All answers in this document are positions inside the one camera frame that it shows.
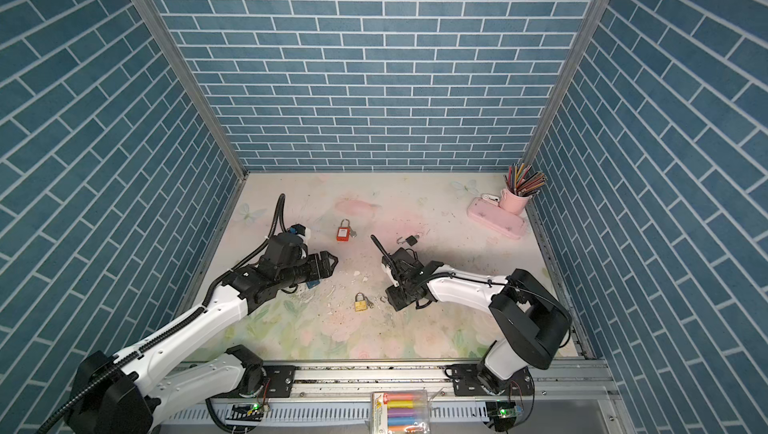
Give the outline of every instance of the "pencil holder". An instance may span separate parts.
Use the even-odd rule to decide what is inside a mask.
[[[530,198],[531,196],[521,198],[520,196],[514,195],[509,189],[504,188],[502,189],[502,198],[499,200],[498,206],[507,212],[519,216],[525,209],[525,205]]]

